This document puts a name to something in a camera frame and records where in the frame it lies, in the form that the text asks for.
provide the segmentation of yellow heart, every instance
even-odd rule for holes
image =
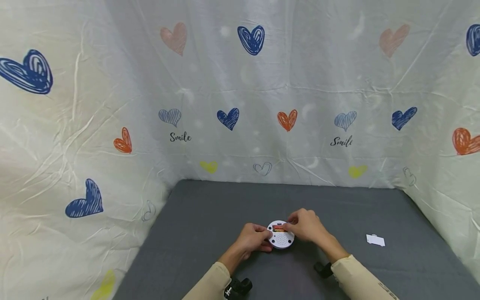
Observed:
[[[350,177],[358,178],[362,176],[367,169],[368,169],[367,166],[359,166],[359,167],[351,166],[350,168],[348,168],[348,173],[350,174]]]
[[[206,161],[201,161],[200,166],[205,169],[210,174],[213,174],[216,172],[216,167],[218,166],[216,161],[212,161],[211,163],[207,163]]]
[[[90,300],[108,300],[111,293],[113,292],[113,287],[115,285],[115,274],[112,270],[108,270],[103,277],[102,284],[100,288],[93,293]]]

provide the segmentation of pink heart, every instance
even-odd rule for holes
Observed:
[[[392,57],[395,50],[403,43],[403,40],[407,37],[410,31],[410,26],[403,24],[395,33],[392,33],[392,30],[388,28],[382,32],[380,36],[380,48],[389,58]]]
[[[187,26],[180,22],[173,28],[173,33],[165,27],[160,29],[160,36],[168,48],[183,56],[183,49],[187,43]]]

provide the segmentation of person's right hand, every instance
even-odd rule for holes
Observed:
[[[312,241],[321,246],[332,237],[313,210],[301,208],[292,213],[287,222],[283,229],[293,232],[301,240]]]

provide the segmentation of curtain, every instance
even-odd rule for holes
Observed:
[[[6,0],[0,22],[2,299],[112,297],[181,179],[402,189],[480,281],[477,1]]]

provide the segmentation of small white card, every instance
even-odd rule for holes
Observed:
[[[385,247],[385,240],[381,237],[377,237],[376,234],[367,234],[367,243]]]

